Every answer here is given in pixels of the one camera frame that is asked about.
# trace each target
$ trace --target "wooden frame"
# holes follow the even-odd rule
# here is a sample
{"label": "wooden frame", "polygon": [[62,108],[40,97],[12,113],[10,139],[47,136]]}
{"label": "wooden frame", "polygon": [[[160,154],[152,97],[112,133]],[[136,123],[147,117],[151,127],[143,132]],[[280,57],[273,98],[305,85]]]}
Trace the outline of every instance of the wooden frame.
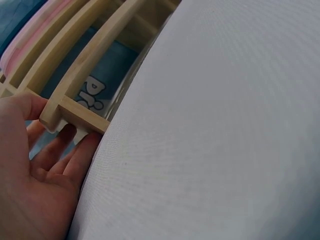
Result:
{"label": "wooden frame", "polygon": [[[56,130],[62,118],[68,119],[69,122],[86,131],[95,130],[99,133],[104,133],[107,130],[109,122],[106,119],[95,113],[89,114],[91,111],[73,101],[73,98],[80,91],[86,78],[108,47],[145,1],[146,0],[125,1],[105,22],[76,58],[54,90],[40,116],[40,121],[50,131]],[[81,112],[86,112],[86,114],[83,114],[81,121],[79,121],[77,116]]]}
{"label": "wooden frame", "polygon": [[88,0],[73,0],[64,10],[62,10],[54,20],[46,27],[46,30],[39,36],[32,47],[19,60],[12,74],[7,76],[4,86],[0,88],[0,97],[6,88],[13,86],[18,88],[30,68],[38,59],[43,50],[51,40],[59,33],[63,26],[82,8]]}
{"label": "wooden frame", "polygon": [[[59,82],[40,116],[40,121],[51,132],[57,129],[61,120],[65,120],[86,132],[103,134],[110,122],[74,101],[75,96],[114,40],[138,52],[148,46],[177,7],[178,4],[174,1],[180,2],[74,0],[47,26],[7,79],[0,72],[0,97],[25,91],[39,95],[70,49],[94,25],[98,28],[97,33]],[[147,52],[142,51],[139,63],[134,64],[136,68],[139,68]],[[131,69],[130,72],[134,75],[137,69]]]}

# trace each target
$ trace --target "blue cloth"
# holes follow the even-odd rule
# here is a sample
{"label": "blue cloth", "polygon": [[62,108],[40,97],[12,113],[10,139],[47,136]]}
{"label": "blue cloth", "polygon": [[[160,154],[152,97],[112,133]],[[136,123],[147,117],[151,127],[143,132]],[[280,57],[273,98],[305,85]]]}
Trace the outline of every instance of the blue cloth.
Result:
{"label": "blue cloth", "polygon": [[0,0],[0,56],[47,0]]}
{"label": "blue cloth", "polygon": [[[84,35],[80,38],[80,40],[75,44],[75,46],[70,50],[67,54],[65,59],[61,62],[58,66],[56,71],[53,73],[51,78],[49,79],[48,83],[44,87],[41,96],[44,98],[50,98],[51,94],[59,84],[62,77],[65,75],[69,67],[75,61],[77,56],[81,53],[83,48],[88,44],[91,38],[96,34],[96,30],[93,28],[89,28]],[[135,51],[125,47],[119,42],[114,42],[110,48],[106,51],[103,55],[101,60],[95,66],[93,71],[91,72],[91,77],[94,78],[94,81],[99,81],[103,85],[103,90],[100,91],[98,94],[92,96],[95,103],[102,103],[106,104],[109,100],[112,99],[115,92],[117,91],[119,85],[121,84],[123,78],[127,74],[128,70],[130,69],[131,65],[134,63],[135,59],[137,58],[138,53]],[[82,86],[80,92],[85,92],[86,94],[90,94],[88,92],[88,83],[85,83]],[[77,95],[75,98],[78,102],[83,102],[83,99],[80,95]],[[95,106],[90,108],[96,113],[100,113],[99,109],[96,110]],[[41,139],[38,141],[36,146],[30,152],[30,159],[33,158],[44,146],[50,143],[55,137],[57,133],[50,134],[46,132]],[[67,148],[64,152],[63,156],[68,154],[72,150],[75,145],[73,143]]]}

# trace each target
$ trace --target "white surface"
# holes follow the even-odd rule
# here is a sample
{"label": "white surface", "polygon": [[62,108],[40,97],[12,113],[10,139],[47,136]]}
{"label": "white surface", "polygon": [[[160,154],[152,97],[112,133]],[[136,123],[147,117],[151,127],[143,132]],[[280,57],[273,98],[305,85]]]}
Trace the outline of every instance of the white surface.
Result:
{"label": "white surface", "polygon": [[320,1],[183,0],[70,239],[320,239]]}

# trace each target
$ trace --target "wooden slat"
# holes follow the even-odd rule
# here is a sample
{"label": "wooden slat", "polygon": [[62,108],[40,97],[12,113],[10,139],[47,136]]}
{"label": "wooden slat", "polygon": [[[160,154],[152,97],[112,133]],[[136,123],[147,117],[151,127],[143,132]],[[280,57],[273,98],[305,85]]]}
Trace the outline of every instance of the wooden slat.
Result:
{"label": "wooden slat", "polygon": [[8,84],[8,85],[6,86],[6,89],[7,89],[10,93],[12,93],[13,95],[16,94],[16,92],[17,92],[17,89],[16,89],[14,86],[12,86],[11,84]]}
{"label": "wooden slat", "polygon": [[[120,0],[110,1],[107,11],[105,11],[93,24],[93,27],[100,29],[110,16],[122,5]],[[116,40],[128,48],[141,52],[145,45],[155,36],[158,29],[147,22],[143,17],[135,14],[121,31]]]}
{"label": "wooden slat", "polygon": [[54,130],[61,120],[58,105],[61,104],[64,96],[71,99],[76,96],[108,47],[145,1],[127,0],[123,3],[82,50],[56,87],[40,116],[48,129]]}
{"label": "wooden slat", "polygon": [[85,5],[86,2],[88,2],[88,0],[73,0],[51,21],[51,23],[40,34],[38,39],[20,58],[12,73],[8,76],[8,82],[10,84],[16,88],[19,87],[23,78],[26,76],[27,72],[46,46],[48,46],[63,26],[79,11],[80,8]]}
{"label": "wooden slat", "polygon": [[90,0],[81,8],[45,48],[18,90],[23,91],[28,87],[39,94],[70,49],[106,9],[108,2],[108,0]]}
{"label": "wooden slat", "polygon": [[59,104],[63,119],[68,123],[72,123],[78,129],[85,130],[90,133],[92,131],[104,134],[110,122],[103,117],[95,114],[71,98],[64,96]]}

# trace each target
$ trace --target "pink cloth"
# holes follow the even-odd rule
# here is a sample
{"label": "pink cloth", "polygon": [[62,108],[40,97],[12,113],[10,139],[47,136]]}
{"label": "pink cloth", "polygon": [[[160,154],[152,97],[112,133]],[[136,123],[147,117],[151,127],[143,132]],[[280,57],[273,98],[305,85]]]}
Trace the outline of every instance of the pink cloth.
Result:
{"label": "pink cloth", "polygon": [[15,69],[20,58],[38,39],[46,26],[71,1],[75,0],[48,0],[15,36],[0,60],[0,69],[6,77]]}

